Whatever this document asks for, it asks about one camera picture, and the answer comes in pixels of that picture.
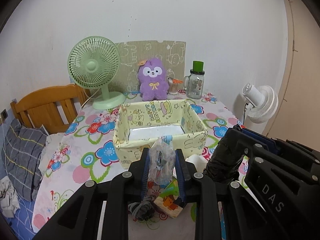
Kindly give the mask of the green tissue pack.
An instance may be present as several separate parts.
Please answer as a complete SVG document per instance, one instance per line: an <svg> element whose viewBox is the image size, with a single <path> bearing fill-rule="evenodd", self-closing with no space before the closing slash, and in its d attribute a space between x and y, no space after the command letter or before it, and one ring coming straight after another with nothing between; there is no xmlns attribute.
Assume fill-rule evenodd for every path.
<svg viewBox="0 0 320 240"><path fill-rule="evenodd" d="M153 203L169 217L177 218L186 206L180 196L177 179L174 178Z"/></svg>

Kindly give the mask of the clear plastic packet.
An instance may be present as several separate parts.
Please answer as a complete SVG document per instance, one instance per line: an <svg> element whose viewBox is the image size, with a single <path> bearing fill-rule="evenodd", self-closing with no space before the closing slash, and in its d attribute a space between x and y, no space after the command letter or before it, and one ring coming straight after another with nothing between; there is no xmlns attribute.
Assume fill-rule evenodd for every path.
<svg viewBox="0 0 320 240"><path fill-rule="evenodd" d="M149 149L148 180L158 185L168 185L173 177L176 153L171 141L158 138Z"/></svg>

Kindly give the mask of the floral tablecloth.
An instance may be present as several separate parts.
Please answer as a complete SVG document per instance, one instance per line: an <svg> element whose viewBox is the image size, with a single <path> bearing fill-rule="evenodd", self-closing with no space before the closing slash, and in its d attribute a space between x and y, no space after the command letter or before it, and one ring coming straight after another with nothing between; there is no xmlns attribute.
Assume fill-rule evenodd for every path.
<svg viewBox="0 0 320 240"><path fill-rule="evenodd" d="M199 153L204 160L210 159L217 143L227 129L241 124L226 107L211 93L199 100L186 99L185 92L169 95L163 102L143 101L138 93L127 95L125 106L129 124L135 127L181 125L185 131L205 128L208 133L199 140L184 139L183 153L190 156ZM148 132L142 145L118 157L113 145L118 109L106 111L86 105L58 143L47 147L50 159L46 162L43 179L35 200L31 221L35 232L50 220L56 211L86 181L102 183L124 172L140 158L142 150L152 146L155 132ZM195 232L196 205L188 204L177 218L155 212L147 221L129 220L131 239L193 239Z"/></svg>

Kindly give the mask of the crumpled white cloth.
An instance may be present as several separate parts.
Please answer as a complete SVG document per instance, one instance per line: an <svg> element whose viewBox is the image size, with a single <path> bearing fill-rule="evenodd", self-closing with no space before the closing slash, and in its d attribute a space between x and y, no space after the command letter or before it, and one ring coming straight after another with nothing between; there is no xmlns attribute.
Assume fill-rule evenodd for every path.
<svg viewBox="0 0 320 240"><path fill-rule="evenodd" d="M1 212L4 217L14 218L15 213L20 209L18 195L8 176L0 182Z"/></svg>

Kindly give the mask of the white floor fan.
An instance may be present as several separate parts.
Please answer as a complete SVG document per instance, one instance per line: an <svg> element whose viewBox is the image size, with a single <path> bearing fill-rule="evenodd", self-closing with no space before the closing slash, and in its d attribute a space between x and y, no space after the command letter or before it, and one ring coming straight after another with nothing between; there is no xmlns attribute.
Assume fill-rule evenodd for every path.
<svg viewBox="0 0 320 240"><path fill-rule="evenodd" d="M262 128L262 124L265 124L262 134L267 136L278 109L277 93L269 85L255 87L252 83L244 85L241 93L245 98L243 124L259 125L259 129Z"/></svg>

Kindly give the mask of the yellow cartoon storage box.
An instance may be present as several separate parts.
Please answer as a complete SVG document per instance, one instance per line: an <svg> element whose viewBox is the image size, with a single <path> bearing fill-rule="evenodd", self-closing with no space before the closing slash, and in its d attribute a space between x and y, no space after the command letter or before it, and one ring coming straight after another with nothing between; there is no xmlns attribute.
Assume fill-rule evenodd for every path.
<svg viewBox="0 0 320 240"><path fill-rule="evenodd" d="M121 105L113 144L123 168L138 161L143 148L163 138L183 156L201 155L208 129L188 100L142 101Z"/></svg>

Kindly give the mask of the grey plaid pillow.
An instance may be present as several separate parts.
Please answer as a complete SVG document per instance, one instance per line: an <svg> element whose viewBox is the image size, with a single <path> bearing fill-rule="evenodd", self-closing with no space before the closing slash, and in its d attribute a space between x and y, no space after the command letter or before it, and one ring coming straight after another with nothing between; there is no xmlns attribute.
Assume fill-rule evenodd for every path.
<svg viewBox="0 0 320 240"><path fill-rule="evenodd" d="M42 180L39 164L46 138L44 129L27 128L18 119L12 120L4 137L5 172L19 196L29 202L36 199Z"/></svg>

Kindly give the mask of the glass jar green lid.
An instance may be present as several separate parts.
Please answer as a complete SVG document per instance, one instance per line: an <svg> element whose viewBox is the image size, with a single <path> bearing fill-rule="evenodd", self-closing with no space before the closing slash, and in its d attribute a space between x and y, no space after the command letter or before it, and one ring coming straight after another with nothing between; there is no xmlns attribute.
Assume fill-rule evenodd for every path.
<svg viewBox="0 0 320 240"><path fill-rule="evenodd" d="M202 97L204 85L204 62L193 61L190 74L184 77L183 88L186 90L187 97L200 99Z"/></svg>

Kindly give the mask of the cotton swab container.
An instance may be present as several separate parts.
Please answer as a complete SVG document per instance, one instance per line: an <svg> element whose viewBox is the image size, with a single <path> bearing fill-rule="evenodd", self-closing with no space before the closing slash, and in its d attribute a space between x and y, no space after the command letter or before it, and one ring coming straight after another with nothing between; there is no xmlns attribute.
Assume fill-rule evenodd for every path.
<svg viewBox="0 0 320 240"><path fill-rule="evenodd" d="M175 95L178 93L180 87L183 84L183 81L179 79L174 79L172 77L168 77L168 84L169 84L168 93L170 95Z"/></svg>

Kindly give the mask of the purple plush toy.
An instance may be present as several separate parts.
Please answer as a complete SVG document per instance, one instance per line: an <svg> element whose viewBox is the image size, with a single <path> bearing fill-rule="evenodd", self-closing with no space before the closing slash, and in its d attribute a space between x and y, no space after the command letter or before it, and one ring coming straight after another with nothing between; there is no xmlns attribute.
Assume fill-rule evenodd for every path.
<svg viewBox="0 0 320 240"><path fill-rule="evenodd" d="M169 89L167 71L158 58L146 60L139 67L138 79L143 101L166 100Z"/></svg>

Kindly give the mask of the wooden bed headboard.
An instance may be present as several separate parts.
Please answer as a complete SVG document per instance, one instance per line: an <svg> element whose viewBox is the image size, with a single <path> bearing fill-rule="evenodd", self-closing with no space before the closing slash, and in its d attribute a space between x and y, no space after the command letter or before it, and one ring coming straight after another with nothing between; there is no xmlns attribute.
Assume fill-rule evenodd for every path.
<svg viewBox="0 0 320 240"><path fill-rule="evenodd" d="M23 126L44 126L49 133L59 133L65 132L77 117L75 101L84 103L90 95L89 90L75 84L52 86L36 90L10 106Z"/></svg>

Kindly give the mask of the cartoon cardboard sheet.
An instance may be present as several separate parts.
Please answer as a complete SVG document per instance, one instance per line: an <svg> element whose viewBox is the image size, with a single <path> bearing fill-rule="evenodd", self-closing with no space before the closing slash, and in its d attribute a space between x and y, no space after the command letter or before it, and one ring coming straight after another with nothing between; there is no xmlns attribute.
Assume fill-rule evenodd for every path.
<svg viewBox="0 0 320 240"><path fill-rule="evenodd" d="M120 68L108 85L110 91L139 91L138 64L154 57L162 61L168 77L179 80L184 77L184 41L131 41L120 42L116 46L120 53Z"/></svg>

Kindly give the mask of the green desk fan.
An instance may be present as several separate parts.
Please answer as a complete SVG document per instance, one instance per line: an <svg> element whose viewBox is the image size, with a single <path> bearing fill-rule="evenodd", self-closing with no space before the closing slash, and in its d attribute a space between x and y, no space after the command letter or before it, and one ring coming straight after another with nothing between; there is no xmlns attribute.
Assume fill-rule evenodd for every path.
<svg viewBox="0 0 320 240"><path fill-rule="evenodd" d="M121 92L111 92L109 83L116 77L120 67L120 53L108 38L89 36L78 42L71 50L67 68L73 81L84 89L99 89L101 95L93 100L93 108L107 110L125 101Z"/></svg>

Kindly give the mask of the wall socket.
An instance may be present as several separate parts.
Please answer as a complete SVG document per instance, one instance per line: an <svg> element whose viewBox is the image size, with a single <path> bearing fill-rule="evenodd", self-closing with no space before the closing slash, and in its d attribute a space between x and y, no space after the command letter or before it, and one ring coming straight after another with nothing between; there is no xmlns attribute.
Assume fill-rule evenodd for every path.
<svg viewBox="0 0 320 240"><path fill-rule="evenodd" d="M1 112L1 119L2 119L2 121L4 121L7 117L8 117L7 110L4 109L4 110Z"/></svg>

